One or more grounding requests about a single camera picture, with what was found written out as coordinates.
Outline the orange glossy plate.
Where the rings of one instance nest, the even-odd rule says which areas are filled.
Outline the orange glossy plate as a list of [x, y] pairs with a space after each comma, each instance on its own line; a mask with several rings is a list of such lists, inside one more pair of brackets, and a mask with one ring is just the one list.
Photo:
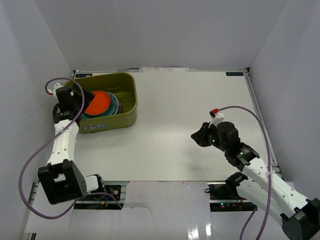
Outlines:
[[110, 106], [110, 96], [105, 91], [93, 91], [94, 94], [93, 100], [90, 102], [86, 110], [85, 114], [89, 116], [97, 116], [103, 114]]

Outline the teal scalloped plate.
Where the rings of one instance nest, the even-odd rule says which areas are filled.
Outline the teal scalloped plate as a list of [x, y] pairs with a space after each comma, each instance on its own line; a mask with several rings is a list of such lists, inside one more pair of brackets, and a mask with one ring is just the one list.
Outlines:
[[100, 114], [100, 115], [87, 115], [85, 113], [82, 114], [82, 118], [83, 119], [93, 119], [93, 118], [99, 118], [99, 117], [108, 117], [108, 116], [114, 116], [117, 114], [119, 107], [120, 107], [120, 101], [118, 100], [118, 98], [111, 92], [107, 92], [109, 97], [110, 97], [110, 105], [108, 107], [108, 109]]

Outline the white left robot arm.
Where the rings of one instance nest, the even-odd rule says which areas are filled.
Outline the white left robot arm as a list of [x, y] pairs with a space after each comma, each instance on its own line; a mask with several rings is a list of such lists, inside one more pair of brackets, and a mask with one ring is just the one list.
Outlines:
[[59, 82], [53, 86], [52, 93], [58, 100], [52, 111], [57, 138], [46, 165], [37, 172], [45, 195], [52, 205], [82, 199], [88, 194], [99, 200], [106, 193], [102, 177], [84, 176], [74, 158], [81, 116], [94, 94], [80, 90], [76, 84], [65, 86]]

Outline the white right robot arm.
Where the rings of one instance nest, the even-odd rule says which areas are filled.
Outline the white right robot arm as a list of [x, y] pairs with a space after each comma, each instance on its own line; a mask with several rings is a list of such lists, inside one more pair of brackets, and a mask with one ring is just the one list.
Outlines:
[[208, 122], [190, 136], [200, 147], [215, 147], [238, 169], [227, 179], [226, 195], [251, 201], [279, 223], [290, 240], [310, 240], [320, 231], [320, 201], [299, 193], [268, 170], [259, 154], [241, 142], [231, 122]]

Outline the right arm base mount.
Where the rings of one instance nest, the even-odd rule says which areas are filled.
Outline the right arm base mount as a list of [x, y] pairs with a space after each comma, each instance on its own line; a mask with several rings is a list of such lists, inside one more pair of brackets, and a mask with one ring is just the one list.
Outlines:
[[209, 195], [210, 211], [214, 212], [251, 212], [256, 207], [252, 202], [238, 195], [233, 186], [225, 182], [211, 182], [205, 189]]

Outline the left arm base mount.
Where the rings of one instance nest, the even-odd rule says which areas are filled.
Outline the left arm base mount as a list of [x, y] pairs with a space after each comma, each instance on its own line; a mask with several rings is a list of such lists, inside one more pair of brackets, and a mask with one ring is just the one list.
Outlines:
[[89, 193], [74, 205], [75, 210], [121, 210], [126, 198], [126, 186], [105, 184], [104, 194]]

